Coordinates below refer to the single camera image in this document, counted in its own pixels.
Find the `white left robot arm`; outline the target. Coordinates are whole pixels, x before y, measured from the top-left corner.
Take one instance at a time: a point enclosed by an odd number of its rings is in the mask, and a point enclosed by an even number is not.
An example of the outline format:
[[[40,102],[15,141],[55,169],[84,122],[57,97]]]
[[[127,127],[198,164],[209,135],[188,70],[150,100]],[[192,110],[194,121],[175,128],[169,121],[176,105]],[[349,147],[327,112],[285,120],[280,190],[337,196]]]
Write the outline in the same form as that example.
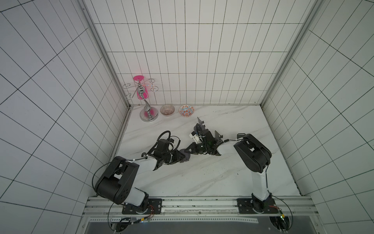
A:
[[[136,176],[145,172],[159,169],[162,165],[174,165],[189,161],[191,154],[186,149],[178,149],[181,140],[174,144],[176,136],[169,130],[164,131],[148,152],[139,159],[115,157],[107,163],[93,189],[97,195],[108,199],[117,205],[129,205],[133,211],[143,214],[152,205],[149,204],[149,194],[135,188]]]

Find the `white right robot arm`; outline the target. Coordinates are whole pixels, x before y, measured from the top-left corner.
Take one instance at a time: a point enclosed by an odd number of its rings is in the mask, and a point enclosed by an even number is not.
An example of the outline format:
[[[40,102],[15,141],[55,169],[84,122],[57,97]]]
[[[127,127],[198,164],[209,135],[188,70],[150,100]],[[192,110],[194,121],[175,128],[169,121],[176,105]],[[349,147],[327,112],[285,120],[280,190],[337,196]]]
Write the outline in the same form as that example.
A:
[[[193,143],[183,149],[188,155],[209,154],[222,156],[233,154],[240,157],[251,171],[253,189],[250,198],[237,199],[241,214],[276,214],[284,219],[281,208],[275,203],[274,196],[268,189],[267,169],[271,163],[272,153],[252,134],[238,134],[236,139],[224,139],[223,135],[211,133],[198,119],[190,134]]]

